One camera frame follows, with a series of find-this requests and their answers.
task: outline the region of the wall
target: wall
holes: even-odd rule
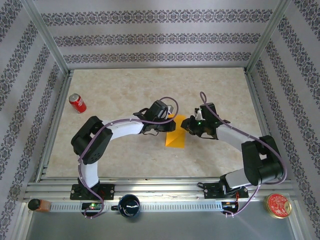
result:
[[[320,239],[319,2],[290,3],[251,74],[312,239]]]
[[[10,238],[64,76],[18,0],[0,0],[0,240]]]
[[[278,0],[34,1],[71,69],[245,67]]]

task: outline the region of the yellow block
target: yellow block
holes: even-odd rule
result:
[[[175,121],[175,130],[172,132],[166,133],[165,146],[171,148],[185,148],[185,138],[186,138],[186,130],[181,128],[181,123],[185,120],[186,117],[183,115],[177,115],[174,119]]]

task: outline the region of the marble tabletop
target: marble tabletop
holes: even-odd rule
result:
[[[79,94],[87,110],[78,114],[65,100],[47,177],[77,177],[72,137],[91,116],[127,118],[164,96],[175,98],[189,117],[204,91],[217,113],[252,135],[261,131],[242,68],[145,68],[75,70],[68,95]],[[166,147],[166,134],[128,135],[111,141],[98,164],[110,178],[219,177],[243,167],[242,154],[218,140],[187,134],[184,148]]]

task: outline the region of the metal floor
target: metal floor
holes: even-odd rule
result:
[[[234,218],[220,212],[143,212],[128,219],[105,213],[85,219],[78,212],[34,212],[28,240],[292,240],[289,218],[274,219],[261,201]]]

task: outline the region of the orange bottle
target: orange bottle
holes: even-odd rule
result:
[[[28,208],[35,212],[47,213],[50,212],[51,202],[43,199],[31,199],[28,203]]]

